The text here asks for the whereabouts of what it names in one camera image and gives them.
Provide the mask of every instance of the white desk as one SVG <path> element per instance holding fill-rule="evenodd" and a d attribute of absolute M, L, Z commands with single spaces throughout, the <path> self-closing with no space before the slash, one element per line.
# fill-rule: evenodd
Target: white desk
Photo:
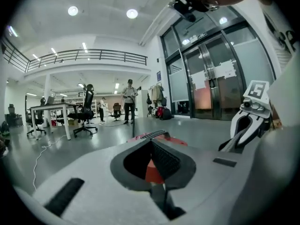
<path fill-rule="evenodd" d="M 36 139 L 38 140 L 38 134 L 37 134 L 34 111 L 40 111 L 40 110 L 48 111 L 48 116 L 49 116 L 49 118 L 51 118 L 51 110 L 61 110 L 62 109 L 63 115 L 64 115 L 64 123 L 65 123 L 67 139 L 70 140 L 71 135 L 70 135 L 69 124 L 68 124 L 67 109 L 74 108 L 75 113 L 77 113 L 76 107 L 77 107 L 76 104 L 71 104 L 71 103 L 57 103 L 57 104 L 51 104 L 51 105 L 31 107 L 30 109 L 31 109 L 32 125 L 33 125 L 34 135 L 35 135 Z M 50 124 L 50 132 L 53 133 L 51 121 L 49 121 L 49 124 Z"/>

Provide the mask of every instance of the table leg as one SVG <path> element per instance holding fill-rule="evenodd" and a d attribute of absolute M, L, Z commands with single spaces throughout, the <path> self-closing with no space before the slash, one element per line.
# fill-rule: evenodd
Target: table leg
<path fill-rule="evenodd" d="M 50 110 L 48 110 L 48 116 L 49 116 L 50 133 L 53 133 L 52 120 L 51 120 L 51 111 Z"/>
<path fill-rule="evenodd" d="M 36 128 L 36 116 L 34 114 L 33 109 L 31 110 L 31 119 L 32 119 L 32 126 L 33 126 L 33 130 L 34 130 L 34 136 L 38 140 L 38 133 L 37 133 L 37 128 Z"/>
<path fill-rule="evenodd" d="M 69 124 L 68 124 L 68 116 L 67 116 L 67 106 L 63 106 L 63 114 L 64 114 L 64 123 L 65 123 L 65 129 L 67 134 L 67 139 L 71 140 L 70 130 L 69 130 Z"/>

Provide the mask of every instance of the office chair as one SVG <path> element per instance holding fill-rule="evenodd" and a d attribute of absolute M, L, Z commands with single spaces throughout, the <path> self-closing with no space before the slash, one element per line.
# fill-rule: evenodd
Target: office chair
<path fill-rule="evenodd" d="M 44 123 L 44 120 L 43 120 L 43 110 L 39 110 L 37 111 L 37 119 L 34 117 L 34 118 L 31 118 L 28 114 L 28 112 L 26 111 L 25 112 L 25 118 L 26 118 L 26 122 L 31 125 L 31 127 L 33 127 L 33 124 L 32 124 L 32 119 L 35 119 L 35 124 L 37 126 L 37 131 L 40 131 L 41 133 L 44 132 L 44 134 L 47 134 L 45 130 L 42 130 L 42 129 L 39 129 L 38 128 L 38 125 L 42 125 Z M 27 137 L 29 137 L 29 133 L 32 135 L 32 133 L 34 132 L 34 129 L 29 131 L 26 135 Z"/>
<path fill-rule="evenodd" d="M 110 115 L 110 117 L 113 117 L 115 118 L 115 121 L 118 121 L 117 118 L 121 116 L 121 105 L 119 105 L 119 103 L 115 103 L 112 108 L 113 108 L 113 115 Z"/>
<path fill-rule="evenodd" d="M 68 115 L 69 118 L 78 119 L 79 122 L 82 121 L 82 127 L 77 128 L 73 131 L 74 137 L 77 137 L 76 134 L 81 132 L 81 131 L 87 131 L 87 132 L 90 133 L 90 135 L 93 135 L 93 133 L 90 131 L 91 128 L 94 128 L 96 131 L 98 131 L 98 128 L 96 128 L 96 127 L 85 127 L 84 126 L 84 123 L 86 121 L 88 121 L 88 120 L 90 120 L 94 117 L 94 112 L 91 108 L 93 97 L 94 97 L 94 92 L 93 92 L 93 87 L 91 85 L 89 87 L 89 89 L 87 89 L 84 104 L 83 104 L 83 108 L 82 108 L 82 112 L 80 112 L 78 114 L 70 113 Z"/>
<path fill-rule="evenodd" d="M 8 107 L 9 115 L 7 117 L 7 123 L 10 127 L 15 127 L 17 124 L 17 114 L 15 114 L 15 108 L 13 104 L 10 104 Z"/>

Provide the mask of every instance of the door handle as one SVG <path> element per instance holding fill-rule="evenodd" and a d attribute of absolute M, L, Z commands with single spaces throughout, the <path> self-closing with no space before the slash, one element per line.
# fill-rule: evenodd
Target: door handle
<path fill-rule="evenodd" d="M 213 79 L 209 79 L 210 88 L 215 88 L 215 81 Z"/>

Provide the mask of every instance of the white cable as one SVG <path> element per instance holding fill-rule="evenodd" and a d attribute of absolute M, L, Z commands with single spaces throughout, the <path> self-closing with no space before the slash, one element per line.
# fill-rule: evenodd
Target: white cable
<path fill-rule="evenodd" d="M 36 181 L 36 178 L 37 178 L 35 170 L 36 170 L 37 165 L 38 165 L 38 159 L 42 156 L 42 153 L 45 152 L 45 151 L 47 150 L 47 148 L 50 148 L 53 144 L 56 144 L 59 140 L 57 140 L 56 142 L 53 142 L 53 143 L 49 143 L 48 146 L 42 146 L 42 148 L 44 148 L 44 150 L 41 151 L 41 153 L 40 153 L 39 156 L 37 157 L 37 159 L 36 159 L 36 164 L 35 164 L 35 166 L 34 166 L 34 168 L 33 168 L 34 179 L 33 179 L 32 185 L 33 185 L 33 187 L 34 187 L 35 190 L 37 189 L 36 186 L 35 186 L 35 184 L 34 184 L 35 181 Z"/>

